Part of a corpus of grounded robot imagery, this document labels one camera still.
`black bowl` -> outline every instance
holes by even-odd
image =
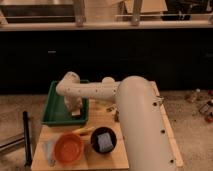
[[[99,144],[98,144],[98,136],[101,135],[101,134],[104,134],[104,133],[109,133],[110,135],[110,138],[111,138],[111,142],[112,142],[112,145],[113,145],[113,148],[108,150],[108,151],[105,151],[105,152],[101,152],[100,151],[100,147],[99,147]],[[115,146],[116,146],[116,143],[117,143],[117,138],[116,138],[116,135],[115,135],[115,132],[108,128],[108,127],[100,127],[100,128],[97,128],[91,135],[91,145],[92,145],[92,148],[97,152],[97,153],[101,153],[101,154],[106,154],[106,153],[109,153],[111,151],[114,150]]]

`black object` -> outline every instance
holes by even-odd
[[[99,147],[99,144],[98,144],[98,136],[99,135],[102,135],[104,133],[109,133],[110,135],[110,138],[111,138],[111,142],[115,148],[116,146],[116,143],[117,143],[117,138],[116,138],[116,135],[114,133],[114,131],[108,127],[100,127],[98,129],[96,129],[93,133],[92,133],[92,136],[91,136],[91,145],[92,145],[92,148],[97,152],[97,153],[102,153],[102,154],[105,154],[105,153],[109,153],[111,151],[113,151],[114,148],[110,149],[109,151],[105,151],[105,152],[101,152],[100,151],[100,147]]]
[[[210,13],[207,11],[209,0],[166,0],[168,11],[164,12],[163,20],[190,20],[191,14]]]
[[[213,101],[209,100],[205,105],[203,105],[199,112],[204,115],[212,115],[213,116]]]
[[[24,139],[25,139],[25,166],[31,166],[32,156],[31,156],[31,146],[30,146],[30,136],[29,136],[29,125],[28,125],[28,113],[23,112],[23,124],[24,124]]]
[[[0,93],[47,94],[67,71],[90,82],[139,75],[160,90],[212,89],[213,29],[187,27],[2,31]]]

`black pole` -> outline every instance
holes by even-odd
[[[25,157],[26,163],[25,166],[31,166],[32,156],[31,156],[31,147],[30,147],[30,135],[29,135],[29,125],[28,125],[28,113],[23,112],[23,125],[24,125],[24,139],[25,139]]]

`green tray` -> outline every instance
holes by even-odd
[[[54,126],[86,123],[88,120],[89,100],[82,99],[83,108],[81,109],[81,116],[78,118],[72,117],[64,104],[64,97],[56,93],[55,88],[57,83],[58,81],[53,81],[51,83],[42,124]]]

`floor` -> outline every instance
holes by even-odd
[[[212,171],[213,168],[213,123],[206,123],[198,109],[211,99],[202,90],[195,103],[189,103],[185,96],[191,91],[162,91],[164,105],[175,133],[183,160],[184,171]],[[41,114],[46,95],[0,95],[0,141],[23,132],[22,112],[30,116],[32,149],[39,136]],[[23,144],[0,151],[1,171],[22,171],[25,163]]]

